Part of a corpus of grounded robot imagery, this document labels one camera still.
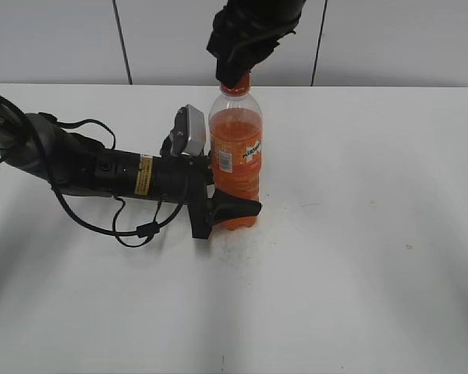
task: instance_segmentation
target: white table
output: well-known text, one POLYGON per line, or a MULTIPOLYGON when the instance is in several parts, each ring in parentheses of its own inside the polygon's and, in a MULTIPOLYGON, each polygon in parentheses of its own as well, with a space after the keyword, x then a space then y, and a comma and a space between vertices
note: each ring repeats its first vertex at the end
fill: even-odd
MULTIPOLYGON (((0 94, 66 122, 98 118, 119 149, 156 154, 176 110, 207 112, 218 89, 0 94)), ((0 168, 0 372, 468 374, 468 89, 253 95, 264 209, 209 242, 190 237, 183 210, 125 249, 74 224, 46 182, 0 168)), ((69 202, 105 227, 119 206, 69 202)), ((120 228, 154 207, 132 201, 120 228)))

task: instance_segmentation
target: black cable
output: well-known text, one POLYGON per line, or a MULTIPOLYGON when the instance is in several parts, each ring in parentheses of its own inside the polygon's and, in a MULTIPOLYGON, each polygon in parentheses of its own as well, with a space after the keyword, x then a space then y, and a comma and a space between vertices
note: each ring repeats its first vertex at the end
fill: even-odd
POLYGON ((189 175, 186 175, 186 183, 184 184, 184 192, 183 192, 182 196, 180 197, 180 201, 177 203, 177 206, 172 211, 172 214, 170 214, 168 216, 168 218, 166 218, 163 222, 158 224, 159 228, 163 228, 164 226, 166 226, 167 224, 172 222, 175 219, 175 217, 177 217, 177 214, 179 214, 179 212, 182 209, 184 203, 186 202, 187 190, 188 189, 189 189, 189 175))
POLYGON ((16 148, 19 144, 14 144, 13 146, 8 146, 6 148, 0 146, 0 150, 12 150, 12 149, 16 148))
MULTIPOLYGON (((156 212, 154 213, 154 218, 153 218, 153 221, 148 224, 151 229, 149 230, 149 234, 146 238, 146 240, 144 240, 143 242, 141 242, 140 244, 127 244, 125 243, 120 237, 119 235, 115 235, 115 238, 116 240, 118 241, 119 244, 121 245, 124 245, 125 247, 128 247, 128 248, 139 248, 141 247, 142 245, 146 245, 148 242, 150 242, 152 240, 152 238, 154 237, 155 234, 157 234, 159 232, 159 229, 160 228, 163 228, 164 226, 166 226, 167 224, 169 224, 170 222, 172 222, 175 217, 177 217, 177 214, 179 214, 180 210, 182 209, 184 203, 186 202, 186 198, 187 198, 187 189, 189 188, 189 177, 186 176, 186 183, 184 185, 184 191, 183 191, 183 194, 182 196, 180 197, 180 201, 179 203, 177 204, 177 206, 175 207, 175 209, 172 211, 172 213, 161 223, 158 223, 156 221, 156 219, 158 218, 158 212, 159 210, 161 209, 161 205, 163 203, 163 199, 164 199, 164 196, 162 196, 159 201, 158 201, 158 205, 156 206, 156 212)), ((118 211, 116 212, 115 216, 112 218, 112 230, 113 232, 117 233, 116 231, 116 221, 118 220, 118 217, 119 215, 121 214, 121 212, 123 211, 123 209, 125 208, 126 206, 126 201, 124 199, 122 199, 121 197, 119 196, 113 196, 113 198, 117 201, 119 201, 122 205, 120 206, 120 208, 118 209, 118 211)))
MULTIPOLYGON (((124 199, 122 199, 121 197, 119 197, 119 196, 113 196, 113 198, 115 200, 119 201, 122 204, 120 206, 120 208, 118 209, 118 211, 116 212, 115 216, 112 218, 112 230, 113 230, 114 233, 117 233, 117 231, 116 231, 116 221, 118 220, 119 214, 125 208, 126 201, 124 199)), ((156 222, 156 216, 158 215, 158 211, 159 211, 160 208, 161 208, 161 200, 158 201, 158 207, 156 208, 156 213, 154 214, 154 219, 153 219, 152 223, 156 222)), ((115 235, 115 239, 118 241, 118 243, 125 246, 125 247, 128 247, 128 248, 139 248, 139 247, 141 247, 143 245, 146 245, 148 242, 150 242, 153 239, 153 237, 154 237, 154 232, 150 233, 146 237, 146 239, 143 242, 141 242, 140 244, 127 244, 121 239, 121 237, 119 235, 115 235)))
POLYGON ((122 232, 114 232, 112 230, 106 230, 104 228, 99 228, 97 226, 94 226, 92 224, 89 224, 88 222, 84 221, 80 217, 78 217, 71 207, 68 205, 66 202, 66 199, 64 198, 64 195, 61 193, 59 187, 55 183, 55 176, 54 172, 51 169, 50 161, 47 157, 47 153, 45 152, 45 148, 43 146, 43 143, 41 142, 40 136, 37 133, 37 130, 34 128, 33 124, 31 123, 30 119, 13 103, 5 99, 4 97, 0 96, 0 104, 5 105, 10 111, 12 111, 22 122, 24 126, 26 126, 27 131, 30 133, 31 139, 33 140, 37 151, 38 155, 40 156, 40 159, 42 160, 42 163, 44 164, 45 167, 45 173, 47 175, 47 180, 48 183, 51 185, 51 189, 59 201, 59 204, 61 204, 62 208, 64 211, 68 214, 68 216, 75 222, 77 222, 80 226, 87 228, 88 230, 92 230, 94 232, 97 232, 98 234, 102 235, 108 235, 108 236, 136 236, 139 234, 137 230, 135 231, 122 231, 122 232))
MULTIPOLYGON (((24 126, 26 126, 26 130, 27 130, 27 132, 30 133, 31 139, 33 140, 33 142, 34 142, 34 144, 35 144, 35 146, 37 148, 38 155, 40 156, 40 159, 42 160, 42 163, 44 164, 45 173, 47 175, 47 180, 48 180, 49 184, 51 185, 51 189, 52 189, 53 193, 55 194, 55 197, 59 201, 59 204, 61 204, 64 211, 68 214, 68 216, 72 220, 77 222, 80 226, 82 226, 82 227, 84 227, 84 228, 86 228, 88 230, 97 232, 98 234, 112 236, 112 237, 116 238, 116 240, 120 244, 122 244, 122 245, 124 245, 126 247, 136 248, 136 247, 140 247, 142 245, 146 245, 148 242, 150 242, 152 240, 152 238, 154 237, 154 235, 159 232, 159 229, 163 228, 164 226, 169 224, 177 216, 177 214, 179 214, 180 210, 182 209, 183 204, 186 201, 187 190, 189 188, 189 176, 188 175, 186 176, 186 182, 185 182, 185 185, 184 185, 183 195, 182 195, 179 203, 177 204, 177 206, 175 207, 173 212, 170 214, 170 216, 168 218, 166 218, 160 224, 156 221, 156 218, 158 216, 158 211, 161 208, 161 202, 162 202, 161 200, 158 201, 158 207, 156 209, 156 213, 154 214, 154 220, 152 222, 150 222, 149 224, 143 224, 143 225, 137 227, 135 231, 117 231, 116 230, 116 220, 118 219, 118 216, 121 214, 123 208, 126 205, 125 200, 119 198, 118 196, 114 196, 114 198, 116 200, 120 201, 122 203, 122 205, 120 206, 120 208, 116 212, 115 216, 113 217, 112 230, 106 230, 104 228, 100 228, 98 226, 94 226, 92 224, 89 224, 88 222, 84 221, 82 218, 78 217, 74 213, 74 211, 71 209, 69 204, 66 202, 66 199, 64 198, 64 195, 61 193, 61 190, 57 186, 57 184, 55 182, 55 175, 54 175, 54 172, 52 171, 52 168, 51 168, 50 160, 48 159, 47 153, 45 152, 45 148, 43 146, 43 143, 41 142, 40 136, 38 135, 38 132, 34 128, 33 124, 30 121, 30 119, 16 105, 14 105, 12 102, 8 101, 7 99, 5 99, 2 96, 0 96, 0 104, 6 106, 10 111, 12 111, 12 113, 14 113, 18 117, 18 119, 22 122, 22 124, 24 126), (121 240, 121 237, 129 237, 129 236, 138 236, 139 238, 146 238, 146 239, 142 243, 140 243, 139 245, 128 245, 128 244, 126 244, 125 242, 123 242, 121 240)), ((106 129, 108 132, 111 133, 111 135, 113 137, 112 149, 115 149, 116 137, 115 137, 114 132, 109 127, 107 127, 107 125, 105 125, 104 123, 102 123, 102 122, 100 122, 98 120, 86 119, 86 120, 80 121, 80 122, 64 123, 64 122, 57 122, 57 118, 55 118, 53 115, 49 115, 49 114, 45 114, 45 113, 43 113, 43 115, 46 115, 51 121, 57 123, 59 125, 59 127, 63 127, 65 129, 76 129, 76 128, 78 128, 78 127, 80 127, 82 125, 85 125, 87 123, 95 123, 95 124, 101 126, 102 128, 106 129)))
POLYGON ((70 123, 56 121, 55 123, 62 129, 70 129, 70 130, 78 129, 79 127, 81 127, 83 125, 86 125, 87 123, 94 123, 95 125, 99 125, 104 130, 106 130, 107 132, 109 132, 111 134, 111 136, 112 136, 111 149, 114 150, 116 148, 116 135, 115 135, 115 133, 105 123, 103 123, 101 121, 98 121, 97 119, 89 118, 89 119, 84 119, 83 121, 70 122, 70 123))

